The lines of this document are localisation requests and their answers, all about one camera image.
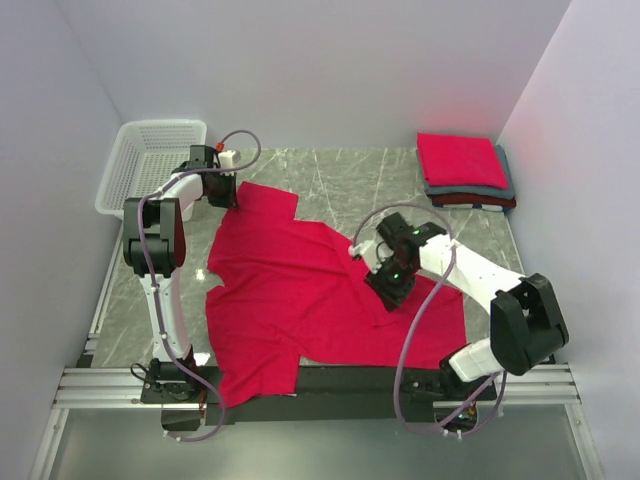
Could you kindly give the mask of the pink-red t shirt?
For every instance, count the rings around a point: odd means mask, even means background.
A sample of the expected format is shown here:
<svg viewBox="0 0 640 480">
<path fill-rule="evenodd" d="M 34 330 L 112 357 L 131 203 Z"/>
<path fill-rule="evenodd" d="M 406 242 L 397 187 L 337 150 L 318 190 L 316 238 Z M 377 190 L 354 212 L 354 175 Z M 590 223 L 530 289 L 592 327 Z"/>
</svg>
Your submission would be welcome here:
<svg viewBox="0 0 640 480">
<path fill-rule="evenodd" d="M 465 344 L 459 291 L 418 277 L 388 312 L 349 240 L 296 218 L 295 194 L 244 182 L 238 200 L 215 235 L 208 268 L 221 283 L 205 303 L 228 406 L 292 394 L 302 359 L 433 369 Z"/>
</svg>

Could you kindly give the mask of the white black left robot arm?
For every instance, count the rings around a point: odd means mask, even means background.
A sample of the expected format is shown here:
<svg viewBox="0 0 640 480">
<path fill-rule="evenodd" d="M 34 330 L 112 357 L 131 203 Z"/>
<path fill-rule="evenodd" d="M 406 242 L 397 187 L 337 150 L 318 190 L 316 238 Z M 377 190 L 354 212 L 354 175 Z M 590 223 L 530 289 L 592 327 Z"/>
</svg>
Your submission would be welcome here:
<svg viewBox="0 0 640 480">
<path fill-rule="evenodd" d="M 124 203 L 123 254 L 143 288 L 152 328 L 153 354 L 143 369 L 143 400 L 187 402 L 205 397 L 210 381 L 201 373 L 184 319 L 180 275 L 187 254 L 187 211 L 201 198 L 219 208 L 238 206 L 240 154 L 193 145 L 188 159 L 150 194 Z"/>
</svg>

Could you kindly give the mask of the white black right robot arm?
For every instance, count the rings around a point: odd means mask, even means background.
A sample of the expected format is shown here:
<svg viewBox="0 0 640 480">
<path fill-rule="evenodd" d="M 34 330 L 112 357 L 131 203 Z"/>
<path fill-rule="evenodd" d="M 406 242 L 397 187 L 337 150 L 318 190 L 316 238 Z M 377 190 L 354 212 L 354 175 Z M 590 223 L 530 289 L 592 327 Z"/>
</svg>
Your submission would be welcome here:
<svg viewBox="0 0 640 480">
<path fill-rule="evenodd" d="M 368 268 L 366 284 L 393 311 L 409 297 L 417 274 L 425 271 L 471 297 L 489 315 L 489 334 L 444 357 L 435 393 L 460 399 L 480 379 L 505 371 L 522 376 L 569 341 L 569 332 L 551 282 L 541 274 L 507 270 L 453 239 L 441 226 L 408 223 L 399 213 L 376 228 L 389 253 L 374 241 L 349 248 Z"/>
</svg>

